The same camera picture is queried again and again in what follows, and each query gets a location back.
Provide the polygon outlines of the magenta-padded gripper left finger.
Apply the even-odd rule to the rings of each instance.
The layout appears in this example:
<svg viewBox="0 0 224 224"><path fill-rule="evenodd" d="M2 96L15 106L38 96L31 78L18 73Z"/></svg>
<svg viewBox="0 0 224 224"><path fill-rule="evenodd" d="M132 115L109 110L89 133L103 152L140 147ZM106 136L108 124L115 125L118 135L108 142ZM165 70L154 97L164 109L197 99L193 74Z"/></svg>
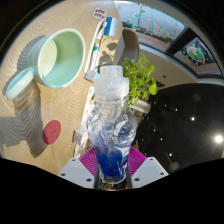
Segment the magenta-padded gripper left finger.
<svg viewBox="0 0 224 224"><path fill-rule="evenodd" d="M78 186L97 189L99 168L94 150L89 149L79 158L71 158L58 176Z"/></svg>

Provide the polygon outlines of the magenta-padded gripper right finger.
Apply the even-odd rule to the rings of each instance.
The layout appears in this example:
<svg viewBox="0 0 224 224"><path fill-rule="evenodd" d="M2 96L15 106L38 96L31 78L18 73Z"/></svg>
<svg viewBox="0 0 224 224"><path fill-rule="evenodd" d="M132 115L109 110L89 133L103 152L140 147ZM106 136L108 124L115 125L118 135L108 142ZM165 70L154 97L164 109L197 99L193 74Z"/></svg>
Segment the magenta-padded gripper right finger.
<svg viewBox="0 0 224 224"><path fill-rule="evenodd" d="M137 149L130 148L126 177L128 189L143 187L167 175L155 157L146 157Z"/></svg>

